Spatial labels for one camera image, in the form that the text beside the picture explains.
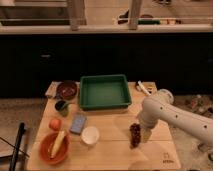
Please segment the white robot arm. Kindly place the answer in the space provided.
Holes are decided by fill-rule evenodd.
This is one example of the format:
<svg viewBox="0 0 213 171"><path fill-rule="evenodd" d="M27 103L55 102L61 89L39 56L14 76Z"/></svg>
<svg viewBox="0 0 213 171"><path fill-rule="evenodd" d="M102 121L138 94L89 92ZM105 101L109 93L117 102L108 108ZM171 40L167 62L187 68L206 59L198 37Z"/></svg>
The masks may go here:
<svg viewBox="0 0 213 171"><path fill-rule="evenodd" d="M172 93L166 89L145 97L138 113L140 126L151 130L163 120L213 147L213 119L177 108L173 102Z"/></svg>

